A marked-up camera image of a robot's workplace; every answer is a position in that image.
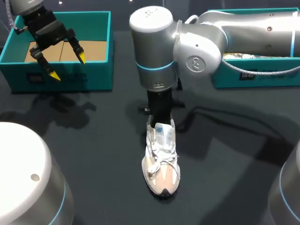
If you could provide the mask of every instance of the sneaker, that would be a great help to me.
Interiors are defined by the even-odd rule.
[[[157,123],[151,127],[151,116],[147,123],[146,153],[142,160],[142,172],[150,190],[159,196],[172,195],[180,181],[175,145],[175,124]]]

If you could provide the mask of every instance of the teal box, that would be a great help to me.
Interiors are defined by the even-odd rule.
[[[43,72],[37,62],[24,62],[30,42],[34,41],[26,31],[17,35],[11,30],[0,56],[0,71],[13,92],[42,91],[93,91],[113,88],[114,39],[111,12],[57,12],[57,19],[67,29],[75,31],[79,41],[106,41],[104,61],[49,62],[61,81]],[[20,17],[17,27],[24,26]]]
[[[295,12],[298,8],[258,8],[258,9],[222,9],[227,13],[256,14],[268,12]],[[235,67],[258,72],[275,72],[295,68],[300,65],[300,58],[270,58],[270,59],[236,59],[226,60]],[[238,71],[228,68],[221,63],[218,70],[212,76],[215,88],[249,88],[249,87],[288,87],[300,86],[300,72],[286,75],[257,75],[249,79],[241,79]]]

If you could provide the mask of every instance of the shoe label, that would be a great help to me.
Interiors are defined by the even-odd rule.
[[[163,135],[164,134],[164,129],[162,127],[156,127],[156,133]]]

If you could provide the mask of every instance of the white cylinder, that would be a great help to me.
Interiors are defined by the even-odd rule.
[[[71,190],[34,131],[0,122],[0,225],[71,225]]]

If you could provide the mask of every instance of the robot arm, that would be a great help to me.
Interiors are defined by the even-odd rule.
[[[300,55],[298,12],[235,15],[209,11],[196,23],[174,22],[162,7],[145,7],[130,18],[141,85],[169,88],[175,65],[191,75],[213,74],[224,53],[263,56]]]
[[[30,54],[37,60],[43,70],[53,78],[60,80],[56,72],[51,69],[44,58],[42,51],[52,45],[56,45],[64,39],[68,39],[76,56],[81,63],[85,63],[83,48],[79,45],[72,29],[66,29],[64,24],[59,22],[51,10],[47,10],[44,0],[4,0],[10,25],[19,35],[28,30],[37,45],[30,49]],[[20,15],[24,20],[25,27],[17,28],[12,20],[13,15]]]

